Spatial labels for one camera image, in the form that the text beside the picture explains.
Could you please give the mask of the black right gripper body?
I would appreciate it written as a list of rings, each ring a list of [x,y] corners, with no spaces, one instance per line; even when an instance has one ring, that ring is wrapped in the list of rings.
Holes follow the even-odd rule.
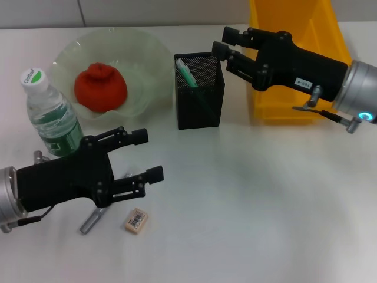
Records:
[[[252,87],[266,91],[282,85],[312,94],[322,88],[320,99],[333,102],[340,91],[348,65],[298,47],[285,31],[252,32],[252,48],[258,50]]]

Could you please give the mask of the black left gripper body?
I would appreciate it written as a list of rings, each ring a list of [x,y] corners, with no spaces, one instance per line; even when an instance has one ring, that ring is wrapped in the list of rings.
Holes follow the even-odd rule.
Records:
[[[114,138],[82,139],[68,156],[17,170],[18,199],[27,212],[33,212],[76,198],[89,198],[104,208],[112,203],[114,181],[108,152]]]

